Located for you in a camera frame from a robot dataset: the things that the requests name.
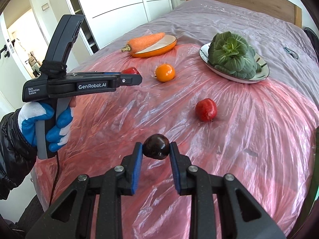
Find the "orange bowl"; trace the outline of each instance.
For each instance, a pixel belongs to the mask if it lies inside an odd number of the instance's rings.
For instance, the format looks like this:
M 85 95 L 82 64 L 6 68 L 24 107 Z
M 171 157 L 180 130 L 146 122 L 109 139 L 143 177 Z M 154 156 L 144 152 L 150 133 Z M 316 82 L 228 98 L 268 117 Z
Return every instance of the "orange bowl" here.
M 170 51 L 175 47 L 177 39 L 172 35 L 165 35 L 159 42 L 137 53 L 131 53 L 133 57 L 149 58 L 155 57 Z

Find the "black jacket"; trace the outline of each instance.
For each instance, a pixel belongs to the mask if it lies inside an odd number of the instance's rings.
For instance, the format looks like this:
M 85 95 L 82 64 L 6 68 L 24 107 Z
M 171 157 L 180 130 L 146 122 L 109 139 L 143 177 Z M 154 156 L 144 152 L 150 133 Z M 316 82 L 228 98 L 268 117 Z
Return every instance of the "black jacket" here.
M 0 199 L 18 187 L 33 168 L 37 150 L 22 136 L 18 126 L 20 109 L 0 122 Z

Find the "glove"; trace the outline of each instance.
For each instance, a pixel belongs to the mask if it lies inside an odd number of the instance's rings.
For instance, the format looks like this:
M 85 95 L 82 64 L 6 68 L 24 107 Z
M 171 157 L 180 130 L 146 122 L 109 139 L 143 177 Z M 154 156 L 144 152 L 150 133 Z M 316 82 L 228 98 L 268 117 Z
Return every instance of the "glove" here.
M 23 105 L 18 114 L 19 129 L 24 138 L 33 146 L 37 146 L 35 137 L 35 123 L 38 120 L 49 120 L 54 115 L 53 108 L 46 103 L 30 102 Z M 50 142 L 49 150 L 52 152 L 58 151 L 69 140 L 71 122 L 73 120 L 73 109 L 68 106 L 63 111 L 56 125 L 46 134 L 46 140 Z

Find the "plastic covering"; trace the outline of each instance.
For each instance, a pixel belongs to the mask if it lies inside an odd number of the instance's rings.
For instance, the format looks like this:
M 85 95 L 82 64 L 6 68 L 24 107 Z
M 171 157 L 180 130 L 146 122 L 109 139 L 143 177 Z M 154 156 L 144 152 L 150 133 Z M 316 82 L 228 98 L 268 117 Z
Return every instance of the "plastic covering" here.
M 292 229 L 313 170 L 316 106 L 271 78 L 252 85 L 228 81 L 209 70 L 198 51 L 184 44 L 149 59 L 114 52 L 86 69 L 136 67 L 143 82 L 77 98 L 71 140 L 59 152 L 54 199 L 79 174 L 101 175 L 131 154 L 135 142 L 161 133 L 208 173 L 233 173 L 286 234 Z M 176 69 L 167 83 L 153 77 L 162 63 Z M 195 116 L 196 103 L 204 98 L 218 108 L 210 123 Z M 32 171 L 45 208 L 55 173 L 55 158 L 37 160 Z M 187 239 L 189 221 L 190 197 L 176 193 L 169 158 L 144 157 L 136 195 L 122 198 L 124 238 Z

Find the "red tomato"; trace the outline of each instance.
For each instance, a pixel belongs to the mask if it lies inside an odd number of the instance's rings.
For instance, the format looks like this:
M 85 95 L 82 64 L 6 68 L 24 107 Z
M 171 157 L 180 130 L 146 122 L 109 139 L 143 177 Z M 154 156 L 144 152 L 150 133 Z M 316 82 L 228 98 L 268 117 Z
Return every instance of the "red tomato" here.
M 211 121 L 217 115 L 217 106 L 212 99 L 204 99 L 197 103 L 195 112 L 201 121 Z
M 121 71 L 121 73 L 128 73 L 128 74 L 140 74 L 139 71 L 135 67 L 130 67 Z

